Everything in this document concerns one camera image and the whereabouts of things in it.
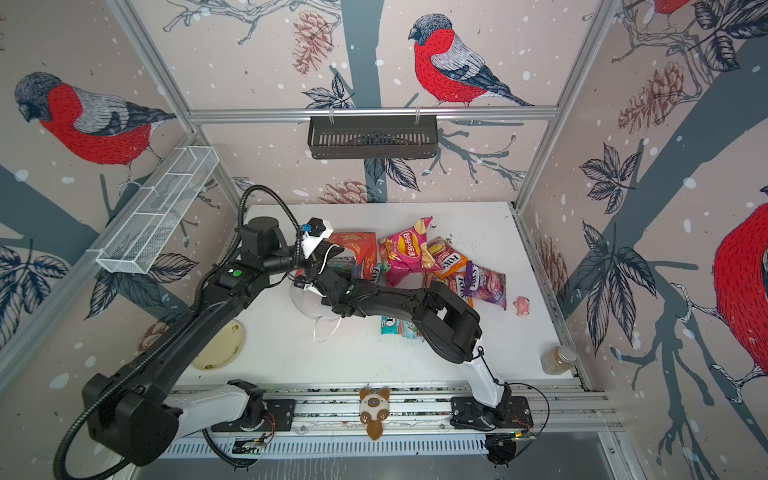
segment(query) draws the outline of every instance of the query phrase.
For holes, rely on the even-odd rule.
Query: jar lid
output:
[[[576,361],[576,352],[568,345],[563,345],[558,349],[558,355],[566,362],[573,363]]]

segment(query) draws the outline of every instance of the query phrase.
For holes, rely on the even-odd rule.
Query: wall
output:
[[[509,106],[518,103],[514,98],[553,105],[595,4],[595,0],[567,5],[538,1],[475,5],[462,0],[134,2],[193,109],[431,107],[447,95],[447,87],[435,83],[447,77],[417,78],[416,69],[431,63],[416,60],[415,48],[420,47],[409,36],[420,17],[437,13],[449,19],[452,30],[471,49],[456,53],[451,68],[469,62],[479,69],[485,64],[510,91],[507,98],[469,95],[442,105]],[[289,203],[321,201],[317,197],[347,201],[354,197],[362,202],[512,201],[545,122],[511,123],[444,122],[439,127],[439,161],[321,163],[305,155],[305,124],[214,125],[204,131],[220,150],[239,155],[225,157],[233,176],[280,190]],[[274,150],[267,145],[274,145]],[[279,173],[281,167],[276,165],[296,165],[301,175]],[[296,191],[308,194],[291,193]]]
[[[135,184],[120,187],[127,180],[127,159],[136,157],[131,179],[144,181],[158,162],[144,148],[164,157],[184,133],[172,118],[156,129],[142,123],[142,118],[167,118],[170,109],[103,2],[5,2],[0,13],[2,354],[137,191]],[[77,135],[60,120],[80,104],[26,93],[22,103],[56,112],[42,123],[27,106],[28,123],[15,89],[36,71],[133,104],[120,98],[91,102],[80,116],[87,121],[75,124],[87,132]],[[100,126],[118,134],[102,135]],[[122,155],[118,164],[100,163],[115,155]],[[112,374],[184,313],[197,279],[217,260],[233,224],[234,213],[211,180],[148,275],[102,271],[83,286],[66,318],[0,397],[5,436],[0,477],[51,477],[58,442],[82,410],[82,386],[96,372]],[[68,466],[74,475],[92,475],[108,456],[83,433]]]
[[[656,3],[617,15],[525,220],[648,477],[765,478],[766,3]]]

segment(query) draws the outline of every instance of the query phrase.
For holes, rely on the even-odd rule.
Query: red bird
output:
[[[768,194],[768,187],[761,192]],[[717,307],[698,306],[687,298],[689,308],[701,310],[725,323],[736,340],[750,354],[755,366],[741,380],[735,380],[719,365],[736,389],[729,399],[741,403],[741,389],[752,379],[768,375],[768,204],[762,204],[733,229],[717,248],[713,265]],[[690,311],[683,320],[687,320]]]
[[[437,98],[435,106],[445,101],[469,105],[476,98],[502,97],[531,107],[515,97],[485,60],[464,45],[445,15],[432,13],[419,18],[408,39],[415,40],[416,77]]]
[[[152,151],[149,140],[154,129],[176,117],[117,95],[81,90],[41,71],[24,77],[15,96],[24,119],[39,119],[73,154],[95,164],[125,165],[128,179],[118,191],[138,185],[131,180],[131,162],[144,150]]]

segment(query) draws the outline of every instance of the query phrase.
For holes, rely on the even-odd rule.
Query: black basket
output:
[[[437,155],[437,117],[421,115],[312,117],[307,144],[312,157],[432,158]]]

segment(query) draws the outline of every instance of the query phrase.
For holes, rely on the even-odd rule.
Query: white snow dot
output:
[[[48,387],[54,390],[60,390],[67,385],[67,382],[69,382],[69,374],[62,373],[61,375],[54,377],[54,379],[51,380],[51,382],[48,384]]]

